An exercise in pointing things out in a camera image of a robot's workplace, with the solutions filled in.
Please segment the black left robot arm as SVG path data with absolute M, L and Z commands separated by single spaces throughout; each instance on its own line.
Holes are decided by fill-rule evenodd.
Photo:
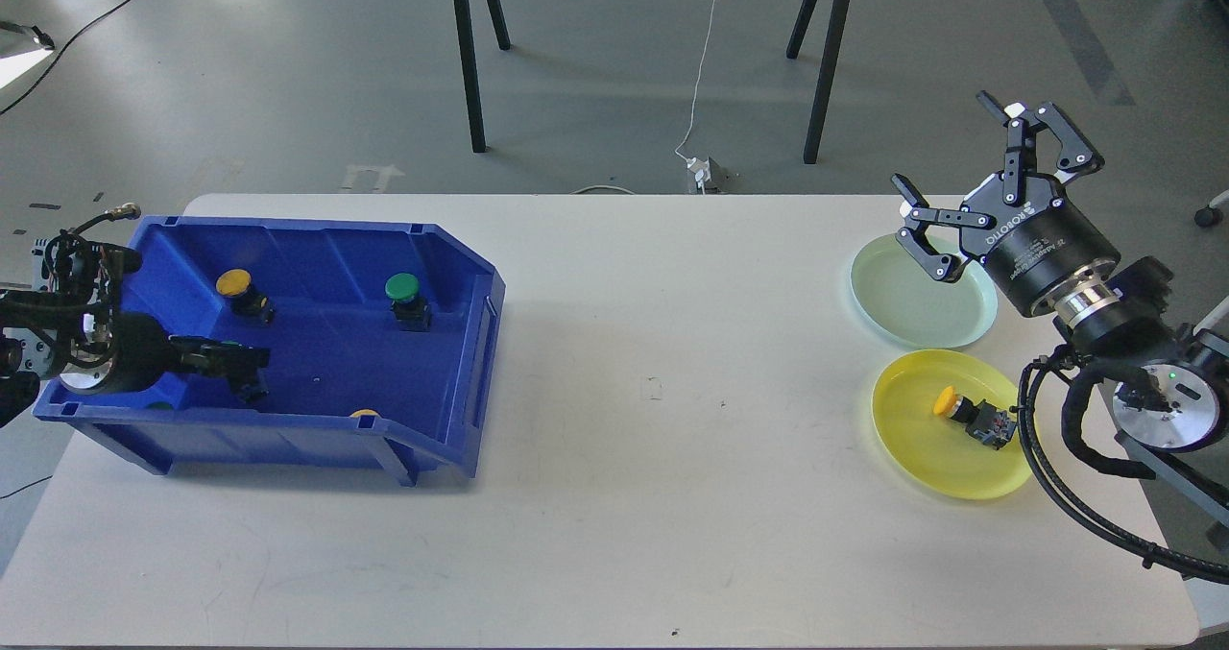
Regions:
M 123 307 L 127 276 L 141 269 L 136 249 L 86 240 L 100 222 L 136 220 L 127 203 L 34 243 L 34 283 L 4 290 L 1 419 L 34 405 L 57 378 L 75 394 L 127 394 L 167 374 L 224 378 L 242 401 L 265 397 L 272 351 L 202 335 L 173 335 L 154 316 Z

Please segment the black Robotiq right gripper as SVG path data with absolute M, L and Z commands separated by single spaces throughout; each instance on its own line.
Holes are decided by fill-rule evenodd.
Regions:
M 939 283 L 957 283 L 971 257 L 1018 313 L 1043 316 L 1053 310 L 1053 288 L 1086 269 L 1109 276 L 1122 259 L 1064 189 L 1100 172 L 1105 160 L 1058 104 L 1005 107 L 986 90 L 976 100 L 1007 129 L 1000 174 L 988 174 L 957 209 L 930 206 L 905 174 L 892 174 L 905 199 L 897 243 Z M 1041 173 L 1037 165 L 1037 136 L 1043 131 L 1059 144 L 1052 173 Z M 927 238 L 930 227 L 956 229 L 960 251 L 936 251 Z

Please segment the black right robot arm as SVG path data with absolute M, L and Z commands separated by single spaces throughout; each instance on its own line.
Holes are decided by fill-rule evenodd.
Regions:
M 1120 527 L 1072 491 L 1036 426 L 1045 378 L 1067 386 L 1059 436 L 1072 457 L 1102 476 L 1165 480 L 1211 515 L 1208 539 L 1227 550 L 1227 488 L 1186 462 L 1227 439 L 1227 339 L 1211 326 L 1165 326 L 1172 272 L 1155 257 L 1129 265 L 1070 202 L 1072 181 L 1102 168 L 1102 155 L 1058 104 L 1000 104 L 980 91 L 1005 130 L 1000 170 L 956 208 L 932 206 L 905 174 L 905 224 L 896 233 L 927 275 L 957 283 L 980 265 L 1018 312 L 1050 316 L 1062 343 L 1020 374 L 1018 437 L 1043 493 L 1106 543 L 1186 579 L 1225 584 L 1227 566 Z

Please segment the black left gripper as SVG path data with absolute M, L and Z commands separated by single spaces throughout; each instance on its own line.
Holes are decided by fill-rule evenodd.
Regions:
M 86 366 L 69 362 L 58 374 L 58 381 L 75 394 L 135 393 L 157 383 L 173 367 L 175 374 L 224 378 L 234 397 L 254 402 L 269 394 L 263 375 L 269 355 L 268 348 L 202 335 L 171 335 L 170 343 L 157 318 L 127 312 L 111 321 L 111 345 L 104 360 L 88 360 Z M 187 362 L 175 365 L 179 358 L 187 358 Z

